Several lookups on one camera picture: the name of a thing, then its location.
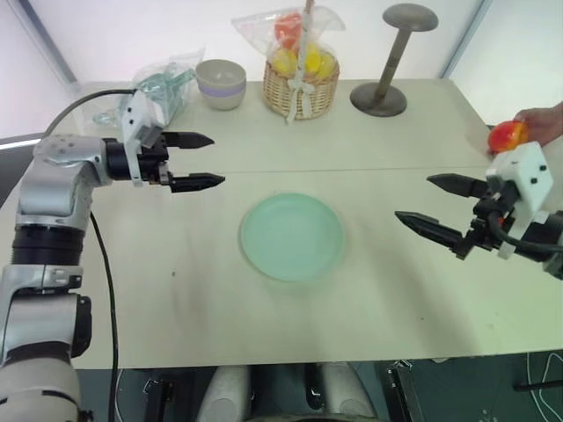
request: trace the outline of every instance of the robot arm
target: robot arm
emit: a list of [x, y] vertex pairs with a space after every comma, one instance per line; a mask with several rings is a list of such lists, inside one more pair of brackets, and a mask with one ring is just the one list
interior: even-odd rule
[[512, 253], [543, 263], [546, 272], [563, 280], [563, 212], [541, 209], [553, 179], [537, 142], [499, 154], [486, 171], [486, 182], [457, 174], [439, 174], [428, 181], [448, 193], [478, 198], [475, 218], [465, 236], [418, 213], [395, 215], [418, 235], [449, 248], [465, 259], [474, 246]]
[[82, 284], [79, 264], [94, 188], [114, 180], [169, 186], [173, 193], [216, 186], [207, 173], [176, 178], [168, 148], [213, 143], [194, 133], [163, 133], [141, 92], [128, 113], [139, 124], [124, 143], [75, 135], [42, 139], [20, 187], [11, 264], [0, 282], [0, 420], [87, 421], [80, 412], [70, 359], [91, 339], [90, 299], [71, 293]]

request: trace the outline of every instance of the purple stripe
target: purple stripe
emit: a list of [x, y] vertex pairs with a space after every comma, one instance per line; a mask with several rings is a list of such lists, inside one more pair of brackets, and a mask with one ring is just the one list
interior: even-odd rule
[[198, 86], [200, 87], [200, 91], [203, 92], [204, 94], [209, 95], [210, 97], [218, 97], [218, 98], [224, 98], [224, 97], [230, 97], [231, 95], [236, 95], [240, 93], [244, 88], [246, 88], [246, 84], [244, 84], [243, 86], [230, 88], [229, 90], [209, 88], [208, 86], [203, 86], [202, 84], [198, 84]]

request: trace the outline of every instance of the floor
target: floor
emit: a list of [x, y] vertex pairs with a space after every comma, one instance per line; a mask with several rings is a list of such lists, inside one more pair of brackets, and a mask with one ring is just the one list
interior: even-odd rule
[[[0, 151], [0, 206], [23, 174], [31, 160], [31, 147]], [[543, 373], [547, 353], [532, 353], [532, 381], [538, 382]], [[390, 362], [361, 362], [354, 366], [369, 392], [382, 420], [389, 420], [384, 400], [386, 380], [378, 374]], [[421, 408], [427, 422], [541, 422], [542, 419], [529, 393], [517, 393], [515, 383], [525, 382], [525, 354], [484, 358], [447, 360], [437, 364], [432, 360], [416, 360], [412, 373]], [[276, 365], [260, 367], [257, 384], [260, 400], [254, 411], [268, 413], [312, 412], [304, 399], [300, 375], [301, 366]], [[119, 402], [124, 422], [143, 420], [147, 395], [143, 387], [150, 378], [162, 375], [173, 378], [179, 387], [166, 413], [166, 421], [190, 421], [197, 412], [213, 368], [178, 368], [126, 370], [121, 377]], [[109, 371], [81, 370], [83, 408], [94, 410], [97, 421], [106, 421]], [[548, 380], [562, 378], [563, 365], [554, 361]], [[545, 407], [549, 421], [563, 419], [563, 389], [544, 392], [544, 399], [559, 413], [560, 419]]]

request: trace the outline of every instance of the wicker basket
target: wicker basket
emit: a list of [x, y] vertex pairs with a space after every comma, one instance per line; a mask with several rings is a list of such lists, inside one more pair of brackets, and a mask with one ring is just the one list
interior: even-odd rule
[[[298, 92], [296, 120], [314, 119], [330, 108], [340, 73], [339, 64], [337, 61], [335, 63], [334, 71], [329, 77], [318, 81], [308, 81], [305, 79], [305, 82], [315, 87], [315, 91], [311, 94], [312, 116], [303, 116], [301, 105], [303, 93]], [[288, 79], [285, 76], [280, 76], [268, 62], [266, 62], [266, 70], [264, 71], [263, 91], [264, 99], [269, 107], [282, 116], [287, 117], [291, 100], [291, 89], [288, 86]]]

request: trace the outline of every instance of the light green plate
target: light green plate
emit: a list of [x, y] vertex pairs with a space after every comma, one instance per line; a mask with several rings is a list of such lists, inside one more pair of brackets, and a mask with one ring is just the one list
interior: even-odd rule
[[240, 228], [248, 260], [283, 281], [314, 280], [326, 274], [344, 249], [338, 216], [321, 201], [282, 193], [253, 208]]

